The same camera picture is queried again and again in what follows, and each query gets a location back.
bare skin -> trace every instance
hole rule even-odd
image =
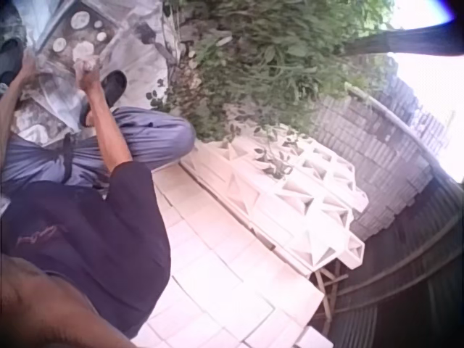
[[[15,113],[15,107],[21,96],[22,87],[37,73],[36,59],[30,49],[26,49],[22,58],[22,68],[11,82],[7,92],[0,99],[0,172],[3,168],[5,151],[10,134],[10,128]]]
[[[26,55],[20,74],[0,100],[1,161],[21,88],[35,75],[35,66],[33,56]],[[82,63],[78,62],[76,83],[87,94],[101,155],[111,173],[119,164],[131,161],[132,156],[107,106],[98,67],[84,72]],[[1,254],[0,267],[0,346],[65,344],[85,348],[135,348],[64,279],[47,275],[26,260],[4,254]]]

tile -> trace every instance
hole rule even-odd
[[[146,323],[139,330],[137,337],[131,341],[140,348],[155,348],[159,343],[161,343],[161,339]]]
[[[203,206],[198,212],[186,216],[186,221],[210,248],[216,247],[239,225],[227,210],[216,203]]]
[[[171,207],[163,212],[161,212],[162,220],[165,223],[165,227],[169,228],[174,226],[176,223],[182,221],[181,216],[174,207]]]
[[[225,263],[230,263],[255,239],[252,232],[243,226],[237,226],[214,248],[214,251]]]
[[[187,199],[194,198],[197,194],[206,194],[204,189],[195,181],[179,181],[175,188],[164,192],[167,200],[173,205],[183,203]]]
[[[206,313],[167,340],[172,348],[198,348],[209,341],[220,326]]]
[[[169,238],[171,249],[179,247],[182,243],[186,243],[195,236],[194,230],[191,229],[185,220],[181,220],[167,229],[167,237]]]
[[[172,347],[168,346],[166,342],[161,342],[155,348],[172,348]]]
[[[229,262],[228,266],[241,279],[245,279],[247,273],[258,265],[269,253],[271,251],[255,239],[243,252]]]
[[[207,245],[196,234],[185,243],[175,248],[171,247],[171,274],[175,276],[193,261],[208,253],[209,250]]]
[[[291,320],[269,348],[292,348],[302,331],[303,327]]]
[[[239,344],[235,337],[222,329],[200,348],[237,348]]]
[[[182,183],[194,181],[179,165],[170,165],[163,170],[155,171],[152,177],[154,184],[162,193],[175,189]]]
[[[239,341],[245,339],[271,314],[273,308],[252,288],[240,284],[207,308],[208,313]]]
[[[175,204],[175,208],[179,211],[179,214],[181,214],[184,219],[202,210],[206,206],[219,207],[220,204],[203,188],[195,195],[185,197],[182,202]]]
[[[298,348],[333,348],[334,344],[326,337],[317,332],[312,326],[306,328],[303,335],[298,339],[295,347]]]
[[[266,320],[245,339],[251,348],[268,348],[290,323],[290,317],[275,309]]]
[[[187,296],[159,315],[148,320],[153,331],[162,339],[169,339],[202,315],[200,308]]]
[[[174,275],[182,289],[203,309],[241,281],[212,251]]]
[[[185,299],[187,294],[183,289],[177,284],[173,277],[169,278],[167,282],[166,289],[161,294],[161,297],[158,299],[157,305],[154,307],[153,312],[149,318],[153,318],[156,315],[164,312],[168,308],[171,308],[173,305],[177,304],[182,299]]]
[[[301,326],[307,325],[324,298],[322,292],[288,265],[281,268],[262,294]]]

shoe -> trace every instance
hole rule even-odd
[[[23,47],[20,40],[11,38],[0,48],[0,83],[9,84],[22,67]]]
[[[128,80],[124,73],[120,70],[112,71],[102,82],[104,97],[107,100],[108,107],[116,104],[119,98],[123,95],[127,87]],[[80,111],[79,123],[83,127],[86,125],[87,114],[90,111],[90,105],[86,102]]]

trousers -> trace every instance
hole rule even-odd
[[[113,112],[133,160],[150,170],[188,154],[195,141],[192,125],[181,117],[135,107]],[[109,173],[96,136],[52,150],[12,135],[1,173],[1,193],[11,197],[34,181],[105,189]]]

tree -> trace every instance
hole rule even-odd
[[[452,20],[431,27],[384,31],[358,38],[344,45],[344,54],[413,53],[434,56],[464,54],[463,27]]]

